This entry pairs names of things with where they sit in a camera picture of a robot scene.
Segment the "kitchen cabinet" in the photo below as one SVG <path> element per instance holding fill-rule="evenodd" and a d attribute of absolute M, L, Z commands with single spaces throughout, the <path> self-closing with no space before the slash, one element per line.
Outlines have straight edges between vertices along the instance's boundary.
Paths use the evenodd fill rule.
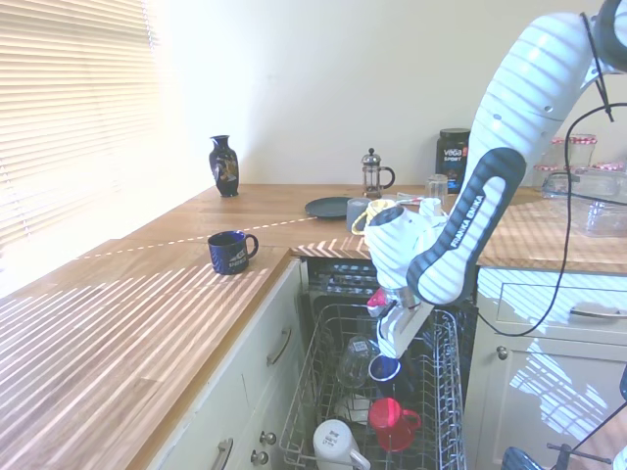
<path fill-rule="evenodd" d="M 305 356 L 298 264 L 276 282 L 149 468 L 248 468 L 253 450 L 268 453 L 264 468 L 282 468 L 278 442 L 263 445 L 260 434 L 280 437 Z"/>
<path fill-rule="evenodd" d="M 546 311 L 555 279 L 553 272 L 481 269 L 477 306 L 498 328 L 523 331 Z M 569 273 L 563 283 L 547 322 L 529 336 L 477 325 L 463 421 L 470 470 L 501 469 L 510 446 L 551 468 L 557 452 L 547 443 L 575 446 L 623 402 L 627 280 Z"/>

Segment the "black vase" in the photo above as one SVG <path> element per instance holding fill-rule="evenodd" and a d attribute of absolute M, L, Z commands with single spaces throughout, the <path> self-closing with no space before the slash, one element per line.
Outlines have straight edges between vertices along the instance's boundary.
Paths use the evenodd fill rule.
<path fill-rule="evenodd" d="M 228 146 L 228 135 L 212 137 L 214 149 L 209 154 L 209 165 L 212 168 L 216 187 L 224 198 L 237 196 L 239 186 L 239 165 L 237 154 Z"/>

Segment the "dishwasher rack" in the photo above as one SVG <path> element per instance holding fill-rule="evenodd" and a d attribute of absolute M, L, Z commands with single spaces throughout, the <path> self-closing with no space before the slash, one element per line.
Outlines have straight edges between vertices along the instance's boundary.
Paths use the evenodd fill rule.
<path fill-rule="evenodd" d="M 346 307 L 363 315 L 347 315 Z M 411 342 L 404 367 L 413 377 L 416 394 L 401 401 L 416 411 L 422 425 L 410 447 L 386 452 L 367 424 L 368 402 L 380 399 L 368 379 L 358 390 L 336 380 L 336 367 L 349 340 L 356 335 L 375 338 L 376 319 L 363 305 L 329 305 L 318 317 L 296 394 L 281 434 L 280 446 L 290 468 L 315 469 L 312 438 L 327 419 L 345 421 L 372 470 L 465 470 L 462 438 L 462 396 L 458 333 L 455 318 L 436 310 Z M 358 394 L 364 399 L 351 399 Z"/>

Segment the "french press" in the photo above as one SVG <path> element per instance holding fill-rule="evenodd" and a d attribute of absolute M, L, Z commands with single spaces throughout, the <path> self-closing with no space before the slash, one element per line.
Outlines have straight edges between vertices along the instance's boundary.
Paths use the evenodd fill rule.
<path fill-rule="evenodd" d="M 381 190 L 388 189 L 394 184 L 396 175 L 389 166 L 381 166 L 381 157 L 374 153 L 374 149 L 369 149 L 367 155 L 362 158 L 363 170 L 363 195 L 370 199 L 381 197 Z M 392 179 L 385 186 L 381 186 L 381 171 L 389 171 Z"/>

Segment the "dishwasher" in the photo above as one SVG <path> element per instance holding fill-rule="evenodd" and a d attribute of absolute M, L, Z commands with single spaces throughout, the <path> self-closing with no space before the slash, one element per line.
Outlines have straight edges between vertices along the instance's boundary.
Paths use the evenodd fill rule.
<path fill-rule="evenodd" d="M 365 308 L 378 288 L 376 270 L 368 260 L 310 258 L 308 274 L 311 341 L 279 442 L 288 468 L 318 468 L 315 428 L 340 419 L 373 470 L 465 469 L 462 415 L 476 327 L 472 306 L 436 310 L 411 342 L 403 364 L 415 388 L 411 397 L 399 401 L 419 415 L 421 425 L 409 447 L 386 451 L 367 422 L 368 408 L 382 398 L 374 382 L 368 378 L 351 389 L 336 379 L 351 338 L 376 338 L 377 320 Z"/>

